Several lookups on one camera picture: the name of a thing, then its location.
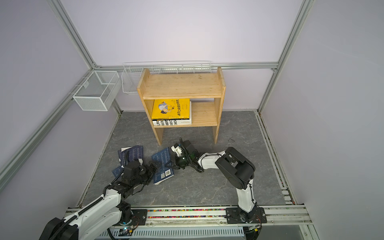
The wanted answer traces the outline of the white book black lettering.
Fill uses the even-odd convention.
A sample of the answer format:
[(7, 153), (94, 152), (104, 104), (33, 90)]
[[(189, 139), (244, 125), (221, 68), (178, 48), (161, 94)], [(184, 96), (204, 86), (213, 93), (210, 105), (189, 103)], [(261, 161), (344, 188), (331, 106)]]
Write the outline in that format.
[(182, 126), (192, 124), (192, 103), (190, 106), (190, 118), (183, 120), (152, 120), (154, 126)]

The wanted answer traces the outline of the white mesh box basket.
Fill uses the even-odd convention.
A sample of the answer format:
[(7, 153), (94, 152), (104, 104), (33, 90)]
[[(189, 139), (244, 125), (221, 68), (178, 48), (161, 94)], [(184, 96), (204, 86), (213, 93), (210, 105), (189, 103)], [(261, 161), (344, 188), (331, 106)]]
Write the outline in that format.
[(121, 87), (117, 71), (92, 71), (73, 99), (83, 111), (107, 112)]

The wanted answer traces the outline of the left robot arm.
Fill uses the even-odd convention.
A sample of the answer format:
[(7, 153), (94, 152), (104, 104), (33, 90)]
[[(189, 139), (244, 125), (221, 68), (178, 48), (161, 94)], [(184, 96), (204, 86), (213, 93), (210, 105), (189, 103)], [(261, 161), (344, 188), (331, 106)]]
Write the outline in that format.
[(115, 224), (131, 224), (136, 216), (126, 198), (135, 194), (138, 186), (148, 185), (160, 167), (156, 161), (146, 165), (138, 160), (129, 162), (97, 199), (65, 218), (50, 220), (40, 239), (94, 240)]

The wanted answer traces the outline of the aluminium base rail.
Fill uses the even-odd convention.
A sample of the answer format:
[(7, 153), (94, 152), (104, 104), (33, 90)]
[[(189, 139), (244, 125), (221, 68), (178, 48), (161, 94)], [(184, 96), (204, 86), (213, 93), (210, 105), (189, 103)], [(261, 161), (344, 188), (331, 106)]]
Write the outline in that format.
[(112, 217), (116, 222), (102, 229), (122, 228), (189, 228), (189, 227), (224, 227), (238, 226), (250, 229), (264, 226), (301, 226), (312, 225), (312, 220), (305, 206), (303, 205), (282, 205), (282, 206), (261, 206), (264, 208), (267, 223), (265, 224), (228, 224), (226, 219), (226, 208), (236, 208), (233, 206), (214, 206), (214, 207), (142, 207), (133, 209), (147, 209), (147, 220), (144, 226), (122, 226), (119, 224), (120, 218), (117, 213), (108, 210), (102, 214), (101, 219), (106, 220)]

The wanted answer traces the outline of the yellow book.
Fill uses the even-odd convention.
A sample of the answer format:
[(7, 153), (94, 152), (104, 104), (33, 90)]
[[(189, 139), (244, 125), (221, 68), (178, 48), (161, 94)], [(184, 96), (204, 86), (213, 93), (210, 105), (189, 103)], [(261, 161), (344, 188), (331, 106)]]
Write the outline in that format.
[(154, 101), (152, 120), (183, 120), (190, 118), (190, 99), (157, 99)]

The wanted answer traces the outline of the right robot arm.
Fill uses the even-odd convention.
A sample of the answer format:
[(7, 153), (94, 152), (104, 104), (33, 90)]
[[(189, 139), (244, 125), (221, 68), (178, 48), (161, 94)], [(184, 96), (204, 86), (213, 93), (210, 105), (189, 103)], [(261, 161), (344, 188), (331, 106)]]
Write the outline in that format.
[(190, 141), (183, 141), (171, 147), (174, 155), (165, 167), (185, 169), (192, 167), (203, 173), (209, 169), (220, 170), (226, 179), (236, 188), (238, 205), (226, 209), (229, 224), (262, 223), (259, 206), (254, 198), (253, 181), (256, 167), (233, 147), (218, 153), (200, 153)]

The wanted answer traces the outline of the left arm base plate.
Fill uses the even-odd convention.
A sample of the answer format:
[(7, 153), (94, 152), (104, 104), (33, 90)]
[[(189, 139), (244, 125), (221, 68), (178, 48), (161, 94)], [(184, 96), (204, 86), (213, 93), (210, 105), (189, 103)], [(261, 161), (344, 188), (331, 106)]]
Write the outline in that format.
[(129, 209), (122, 212), (119, 222), (122, 226), (144, 226), (147, 220), (147, 209)]

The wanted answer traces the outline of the dark blue book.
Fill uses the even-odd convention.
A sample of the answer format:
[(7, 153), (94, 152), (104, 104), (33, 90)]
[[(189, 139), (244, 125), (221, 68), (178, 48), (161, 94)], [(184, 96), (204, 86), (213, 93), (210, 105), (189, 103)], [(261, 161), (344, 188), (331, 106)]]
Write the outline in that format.
[(170, 148), (165, 148), (160, 152), (152, 155), (152, 160), (158, 166), (158, 170), (156, 171), (153, 178), (154, 185), (159, 185), (163, 181), (168, 180), (174, 176), (174, 170), (172, 168), (166, 167), (166, 164), (171, 161)]
[(144, 159), (144, 147), (141, 145), (135, 145), (133, 147), (121, 148), (121, 150), (118, 150), (118, 156), (120, 165), (136, 160), (142, 164)]
[(114, 177), (117, 178), (123, 172), (123, 169), (124, 169), (123, 167), (119, 166), (114, 170), (112, 170)]

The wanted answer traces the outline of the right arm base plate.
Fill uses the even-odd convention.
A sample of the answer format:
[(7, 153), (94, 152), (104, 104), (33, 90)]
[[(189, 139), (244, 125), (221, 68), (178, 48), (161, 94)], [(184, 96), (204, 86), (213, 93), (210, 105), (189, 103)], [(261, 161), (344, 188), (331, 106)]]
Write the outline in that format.
[(255, 206), (249, 213), (240, 207), (226, 208), (228, 224), (265, 224), (267, 217), (264, 208)]

